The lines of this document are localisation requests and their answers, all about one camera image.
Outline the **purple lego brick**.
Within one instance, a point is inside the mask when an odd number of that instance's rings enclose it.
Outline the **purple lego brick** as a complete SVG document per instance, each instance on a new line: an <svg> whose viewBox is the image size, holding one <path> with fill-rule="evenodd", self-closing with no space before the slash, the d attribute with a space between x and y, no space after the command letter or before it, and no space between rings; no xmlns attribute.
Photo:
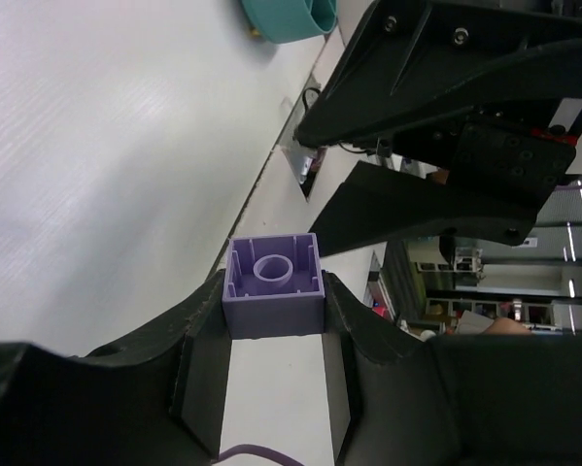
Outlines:
<svg viewBox="0 0 582 466"><path fill-rule="evenodd" d="M322 334L325 286L316 235L230 240L223 313L234 340Z"/></svg>

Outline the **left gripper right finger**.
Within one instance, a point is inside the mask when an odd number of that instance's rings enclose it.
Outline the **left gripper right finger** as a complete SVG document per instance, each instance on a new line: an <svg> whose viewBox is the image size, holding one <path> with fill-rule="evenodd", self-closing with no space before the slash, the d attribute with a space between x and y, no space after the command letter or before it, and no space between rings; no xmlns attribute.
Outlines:
<svg viewBox="0 0 582 466"><path fill-rule="evenodd" d="M582 465L582 334L420 341L324 274L338 465Z"/></svg>

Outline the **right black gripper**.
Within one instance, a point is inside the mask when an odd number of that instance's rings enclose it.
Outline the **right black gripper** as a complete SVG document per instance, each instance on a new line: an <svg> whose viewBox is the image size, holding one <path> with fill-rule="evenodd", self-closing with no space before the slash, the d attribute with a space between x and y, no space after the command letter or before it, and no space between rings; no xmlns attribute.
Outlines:
<svg viewBox="0 0 582 466"><path fill-rule="evenodd" d="M296 139L379 137L378 154L435 170L358 162L309 229L320 255L434 236L520 245L576 158L562 98L582 99L581 17L372 3Z"/></svg>

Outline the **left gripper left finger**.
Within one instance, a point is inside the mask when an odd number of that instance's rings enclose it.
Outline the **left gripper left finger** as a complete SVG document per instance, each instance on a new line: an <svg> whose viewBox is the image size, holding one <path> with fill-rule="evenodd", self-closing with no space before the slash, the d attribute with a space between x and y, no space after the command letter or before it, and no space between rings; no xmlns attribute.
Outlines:
<svg viewBox="0 0 582 466"><path fill-rule="evenodd" d="M0 465L208 465L231 340L223 274L85 357L0 343Z"/></svg>

